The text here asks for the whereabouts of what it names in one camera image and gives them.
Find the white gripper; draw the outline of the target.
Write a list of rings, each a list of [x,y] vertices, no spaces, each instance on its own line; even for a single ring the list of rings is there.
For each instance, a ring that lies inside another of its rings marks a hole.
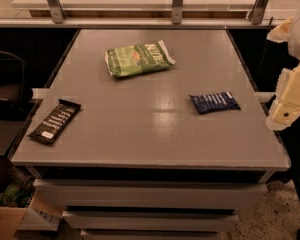
[[[294,16],[272,29],[267,39],[275,43],[288,42],[288,53],[300,61],[300,8]],[[279,75],[266,126],[274,131],[282,131],[299,117],[300,63],[293,70],[284,68]]]

